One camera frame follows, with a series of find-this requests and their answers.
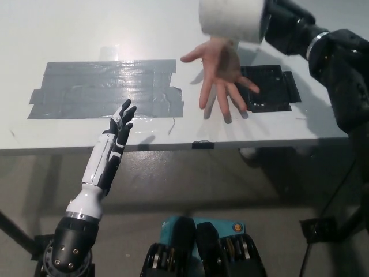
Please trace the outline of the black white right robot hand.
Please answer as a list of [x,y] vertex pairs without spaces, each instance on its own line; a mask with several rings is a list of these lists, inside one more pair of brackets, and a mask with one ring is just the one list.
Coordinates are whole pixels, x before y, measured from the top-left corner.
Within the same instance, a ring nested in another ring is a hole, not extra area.
[[292,1],[268,1],[270,17],[265,40],[285,55],[306,57],[308,46],[319,28],[314,16]]

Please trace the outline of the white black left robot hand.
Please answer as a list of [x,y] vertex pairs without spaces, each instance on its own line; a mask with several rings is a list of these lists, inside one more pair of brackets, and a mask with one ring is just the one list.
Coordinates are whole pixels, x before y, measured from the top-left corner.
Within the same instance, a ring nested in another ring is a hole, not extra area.
[[102,132],[93,147],[81,181],[81,191],[67,206],[65,216],[100,222],[103,216],[101,202],[108,195],[121,163],[136,109],[128,99],[110,118],[108,129]]

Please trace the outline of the bare person hand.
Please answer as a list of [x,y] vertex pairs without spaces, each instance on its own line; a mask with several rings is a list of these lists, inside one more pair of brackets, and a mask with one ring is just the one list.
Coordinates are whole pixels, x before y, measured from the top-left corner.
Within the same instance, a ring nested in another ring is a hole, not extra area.
[[259,93],[259,87],[241,74],[236,45],[237,42],[231,39],[212,36],[207,42],[200,44],[180,58],[184,63],[190,63],[197,59],[202,61],[204,76],[199,95],[199,107],[202,110],[205,109],[210,99],[210,93],[214,90],[226,123],[231,123],[228,98],[232,99],[240,112],[247,110],[247,104],[236,84],[240,84],[254,93]]

